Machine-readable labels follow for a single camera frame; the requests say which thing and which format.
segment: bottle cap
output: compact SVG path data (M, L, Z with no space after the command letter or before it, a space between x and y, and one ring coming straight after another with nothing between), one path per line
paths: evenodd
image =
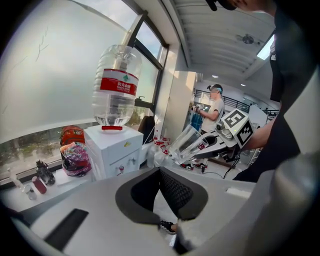
M36 163L36 167L38 167L38 168L46 167L44 162L42 162L40 159L38 161L36 161L35 163Z

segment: shoe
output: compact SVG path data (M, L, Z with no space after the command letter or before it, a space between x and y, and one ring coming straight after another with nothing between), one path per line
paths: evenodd
M180 166L185 169L185 170L188 170L188 171L193 171L194 170L194 165L191 164L191 163L188 163L188 164L180 164Z
M161 220L161 222L160 222L160 228L165 230L170 235L175 235L175 234L177 234L177 231L174 231L174 230L171 229L172 225L173 225L172 222L168 222L168 221L165 221L165 220Z
M199 164L196 164L195 165L195 168L198 168L198 169L202 169L202 168L208 168L208 165L205 165L205 164L203 164L203 163L199 163Z

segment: water bottle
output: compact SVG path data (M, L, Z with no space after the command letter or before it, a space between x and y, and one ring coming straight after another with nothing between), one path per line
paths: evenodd
M94 118L99 124L112 129L129 121L141 66L140 53L130 46L112 45L102 53L92 96Z
M163 167L171 167L171 166L173 166L175 162L169 156L169 151L166 149L163 153L165 154L165 156L164 156L164 160L162 162L162 166Z
M167 152L167 155L168 155L168 151L166 149L166 146L162 145L160 150L158 150L158 152L155 153L154 161L153 161L155 167L164 166L164 161L165 161L165 158L166 158L166 153L165 152Z
M148 151L147 159L146 159L146 165L149 168L155 167L155 154L160 151L160 146L162 146L164 143L158 141L157 139L153 139L153 145L151 146L150 150Z

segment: red label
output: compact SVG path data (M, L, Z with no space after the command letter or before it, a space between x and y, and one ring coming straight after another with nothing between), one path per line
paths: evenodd
M198 146L198 148L199 148L200 150L203 150L203 149L205 148L205 145L200 144L200 145Z
M104 77L101 80L100 90L114 91L136 96L137 86L133 83L127 83L114 78Z

